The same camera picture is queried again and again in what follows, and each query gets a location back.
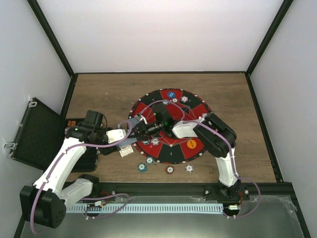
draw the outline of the red and black wheel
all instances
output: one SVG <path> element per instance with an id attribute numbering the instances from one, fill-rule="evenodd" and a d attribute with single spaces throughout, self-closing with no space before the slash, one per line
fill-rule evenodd
<path id="1" fill-rule="evenodd" d="M 147 105 L 158 100 L 166 100 L 165 107 L 174 120 L 181 120 L 183 114 L 167 100 L 180 106 L 185 113 L 184 120 L 195 120 L 211 112 L 206 102 L 197 95 L 182 89 L 166 88 L 148 93 L 139 99 L 132 107 L 129 118 L 134 117 Z M 151 108 L 146 109 L 143 116 L 148 122 L 155 121 Z M 203 143 L 196 137 L 171 139 L 163 132 L 153 135 L 148 141 L 138 141 L 134 146 L 144 156 L 152 157 L 155 161 L 165 164 L 187 163 L 206 151 Z"/>

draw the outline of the white wall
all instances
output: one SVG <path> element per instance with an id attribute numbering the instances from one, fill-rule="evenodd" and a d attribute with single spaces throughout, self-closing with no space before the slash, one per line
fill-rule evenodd
<path id="1" fill-rule="evenodd" d="M 246 70 L 282 0 L 39 0 L 75 72 Z"/>
<path id="2" fill-rule="evenodd" d="M 252 74 L 283 177 L 317 237 L 317 1 L 294 1 Z"/>
<path id="3" fill-rule="evenodd" d="M 60 112 L 69 77 L 26 0 L 1 2 L 0 29 L 0 236 L 6 238 L 22 214 L 21 188 L 41 171 L 9 159 L 4 143 L 14 140 L 29 98 Z"/>

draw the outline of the wooden floor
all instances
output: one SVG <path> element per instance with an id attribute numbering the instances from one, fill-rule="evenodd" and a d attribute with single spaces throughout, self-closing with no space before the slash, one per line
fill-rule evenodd
<path id="1" fill-rule="evenodd" d="M 80 74 L 67 118 L 84 118 L 87 110 L 104 113 L 115 127 L 127 119 L 133 104 L 145 94 L 160 88 L 181 88 L 200 96 L 211 110 L 236 133 L 236 166 L 242 177 L 256 182 L 275 182 L 259 121 L 244 74 Z M 208 152 L 191 161 L 193 173 L 185 165 L 174 165 L 172 175 L 166 164 L 155 162 L 140 173 L 137 166 L 146 157 L 137 150 L 121 158 L 119 152 L 99 155 L 97 170 L 88 173 L 108 182 L 217 182 L 215 158 Z M 75 180 L 82 173 L 72 173 Z"/>

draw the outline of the white robotic arm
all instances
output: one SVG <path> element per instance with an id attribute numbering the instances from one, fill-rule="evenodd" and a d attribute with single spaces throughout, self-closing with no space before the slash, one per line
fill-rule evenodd
<path id="1" fill-rule="evenodd" d="M 198 137 L 207 150 L 216 158 L 219 168 L 219 182 L 221 184 L 220 191 L 227 198 L 236 195 L 240 181 L 237 179 L 238 175 L 234 171 L 235 165 L 232 164 L 230 158 L 230 153 L 234 153 L 236 139 L 234 131 L 213 113 L 209 113 L 204 118 L 196 121 L 176 122 L 163 105 L 157 105 L 156 108 L 154 106 L 152 110 L 155 111 L 157 121 L 147 123 L 141 115 L 130 119 L 129 123 L 132 125 L 132 132 L 124 141 L 122 141 L 122 138 L 126 134 L 125 130 L 120 128 L 114 130 L 110 127 L 101 128 L 102 114 L 88 111 L 83 123 L 68 130 L 62 148 L 43 175 L 32 187 L 24 186 L 21 190 L 20 200 L 24 218 L 30 220 L 31 208 L 41 187 L 43 189 L 34 213 L 34 221 L 52 228 L 59 226 L 67 208 L 91 194 L 93 183 L 84 178 L 79 178 L 69 187 L 62 189 L 72 168 L 86 151 L 84 144 L 105 145 L 121 140 L 117 146 L 99 148 L 101 154 L 107 155 L 118 151 L 119 147 L 129 145 L 138 140 L 143 141 L 144 138 L 148 138 L 161 130 L 167 136 L 173 138 Z M 230 148 L 228 148 L 224 140 L 211 133 L 211 131 L 217 131 L 225 138 L 225 141 L 230 143 Z"/>

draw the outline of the white cable tray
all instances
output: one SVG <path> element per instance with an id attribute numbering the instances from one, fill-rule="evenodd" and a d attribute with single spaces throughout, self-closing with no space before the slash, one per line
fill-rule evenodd
<path id="1" fill-rule="evenodd" d="M 111 213 L 122 204 L 107 204 L 102 208 L 91 208 L 87 213 Z M 69 208 L 67 213 L 84 213 L 87 204 L 77 203 Z M 127 204 L 118 213 L 198 213 L 222 214 L 222 204 Z"/>

